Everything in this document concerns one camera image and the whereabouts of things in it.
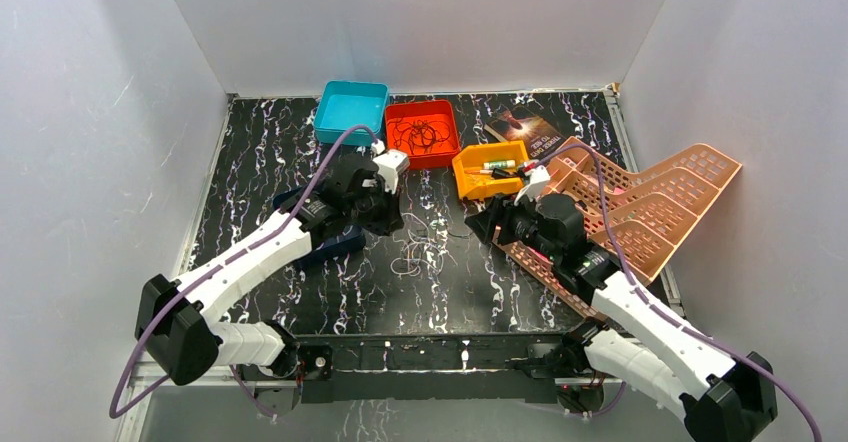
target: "black marble surface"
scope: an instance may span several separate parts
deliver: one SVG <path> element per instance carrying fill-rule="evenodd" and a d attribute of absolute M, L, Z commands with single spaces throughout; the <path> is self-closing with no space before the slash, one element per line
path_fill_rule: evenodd
<path fill-rule="evenodd" d="M 576 135 L 622 162 L 600 92 L 397 96 L 392 103 L 434 98 L 453 105 L 463 146 L 492 142 L 484 123 L 499 110 L 524 104 L 566 137 Z M 192 268 L 258 227 L 270 214 L 275 194 L 307 183 L 329 149 L 313 137 L 317 106 L 315 98 L 233 101 Z M 343 153 L 353 150 L 346 147 Z M 402 184 L 403 231 L 393 237 L 369 234 L 362 252 L 305 272 L 285 267 L 225 319 L 274 318 L 294 334 L 330 335 L 561 332 L 580 321 L 505 254 L 470 235 L 463 218 L 477 206 L 460 202 L 450 169 L 409 171 Z M 407 229 L 426 234 L 430 244 L 421 252 L 431 264 L 422 266 L 420 274 L 399 276 L 390 263 L 401 256 L 410 238 Z"/>

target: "teal plastic tray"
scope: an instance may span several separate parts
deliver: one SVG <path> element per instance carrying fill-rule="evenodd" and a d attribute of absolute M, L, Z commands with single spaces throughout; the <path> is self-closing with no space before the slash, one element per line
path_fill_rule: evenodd
<path fill-rule="evenodd" d="M 365 125 L 379 137 L 388 102 L 389 88 L 383 84 L 330 81 L 324 87 L 318 113 L 315 114 L 315 138 L 331 144 L 342 132 L 357 124 Z M 357 130 L 342 143 L 368 147 L 371 136 L 364 130 Z"/>

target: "yellow bin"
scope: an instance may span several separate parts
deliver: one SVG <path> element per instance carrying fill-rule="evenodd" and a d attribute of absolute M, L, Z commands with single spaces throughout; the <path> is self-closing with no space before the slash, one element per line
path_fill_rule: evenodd
<path fill-rule="evenodd" d="M 483 168 L 485 162 L 514 160 L 516 165 L 527 161 L 523 140 L 496 144 L 469 145 L 453 158 L 453 175 L 460 199 L 483 200 L 495 194 L 514 194 L 524 187 L 519 178 L 493 179 L 490 175 L 468 174 Z"/>

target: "book cover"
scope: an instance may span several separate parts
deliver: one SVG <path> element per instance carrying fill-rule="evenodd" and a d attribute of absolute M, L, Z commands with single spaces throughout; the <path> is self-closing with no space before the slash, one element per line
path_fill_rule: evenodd
<path fill-rule="evenodd" d="M 565 142 L 553 125 L 524 106 L 502 110 L 484 128 L 501 142 L 523 140 L 530 159 L 541 159 Z"/>

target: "perforated plastic organizer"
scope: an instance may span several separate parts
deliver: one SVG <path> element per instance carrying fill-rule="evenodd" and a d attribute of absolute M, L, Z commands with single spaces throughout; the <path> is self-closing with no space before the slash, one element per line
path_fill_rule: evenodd
<path fill-rule="evenodd" d="M 565 144 L 579 142 L 571 137 Z M 627 172 L 600 154 L 598 158 L 604 174 L 604 197 L 612 232 L 633 273 L 645 285 L 657 278 L 674 251 L 742 168 L 739 162 L 704 144 L 693 145 L 638 173 Z M 614 251 L 604 230 L 592 158 L 582 149 L 570 149 L 552 160 L 548 171 L 551 182 L 543 194 L 559 192 L 578 201 L 586 232 L 592 240 Z M 521 242 L 501 249 L 578 313 L 603 317 L 563 289 L 550 271 L 550 262 L 540 254 Z"/>

